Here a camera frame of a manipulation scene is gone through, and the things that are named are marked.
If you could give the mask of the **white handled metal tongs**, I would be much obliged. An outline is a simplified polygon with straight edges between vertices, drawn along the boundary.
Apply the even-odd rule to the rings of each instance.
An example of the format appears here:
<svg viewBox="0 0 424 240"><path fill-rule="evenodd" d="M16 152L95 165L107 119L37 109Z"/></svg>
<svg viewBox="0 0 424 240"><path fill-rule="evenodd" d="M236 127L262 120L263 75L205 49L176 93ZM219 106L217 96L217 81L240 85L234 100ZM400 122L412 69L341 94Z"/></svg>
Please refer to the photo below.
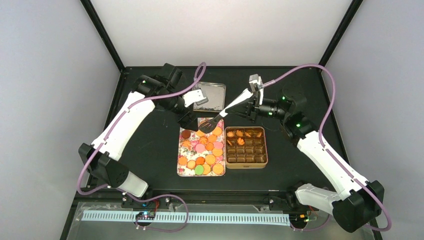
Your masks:
<svg viewBox="0 0 424 240"><path fill-rule="evenodd" d="M205 133L211 133L218 125L219 121L223 120L228 114L230 114L230 109L246 102L253 96L253 93L245 88L240 95L238 95L232 102L230 102L223 110L221 110L218 115L214 118L204 121L198 126L198 129Z"/></svg>

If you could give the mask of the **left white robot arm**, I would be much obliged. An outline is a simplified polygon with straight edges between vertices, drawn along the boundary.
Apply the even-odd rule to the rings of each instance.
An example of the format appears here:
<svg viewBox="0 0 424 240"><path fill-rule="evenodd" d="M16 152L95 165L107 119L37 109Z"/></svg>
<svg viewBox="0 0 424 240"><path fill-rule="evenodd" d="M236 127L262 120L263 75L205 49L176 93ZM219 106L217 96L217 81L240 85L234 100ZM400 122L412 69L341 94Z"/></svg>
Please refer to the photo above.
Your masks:
<svg viewBox="0 0 424 240"><path fill-rule="evenodd" d="M195 86L203 77L207 64L202 62L195 70L193 82L186 88L176 91L183 72L166 63L160 72L153 76L141 75L128 94L122 108L111 123L92 143L82 143L78 149L84 163L83 172L88 172L104 182L93 190L77 192L90 195L102 188L114 188L140 198L149 185L120 163L122 153L136 129L156 108L162 108L176 115L176 122L184 130L197 131L198 118L193 110L196 102L205 99L201 89Z"/></svg>

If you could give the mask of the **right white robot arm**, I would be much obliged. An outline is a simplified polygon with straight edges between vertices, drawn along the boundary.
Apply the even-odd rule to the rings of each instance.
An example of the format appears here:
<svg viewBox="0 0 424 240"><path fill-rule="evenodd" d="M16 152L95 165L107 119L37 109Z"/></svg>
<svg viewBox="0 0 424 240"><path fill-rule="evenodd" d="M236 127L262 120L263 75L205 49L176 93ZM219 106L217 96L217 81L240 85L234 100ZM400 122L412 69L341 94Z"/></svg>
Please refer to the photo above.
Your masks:
<svg viewBox="0 0 424 240"><path fill-rule="evenodd" d="M244 89L225 112L255 122L257 117L277 119L282 132L324 174L334 191L304 183L286 193L285 204L293 210L311 206L331 215L349 233L383 213L385 189L354 170L326 142L303 113L307 99L300 86L284 87L277 99L265 99L263 90Z"/></svg>

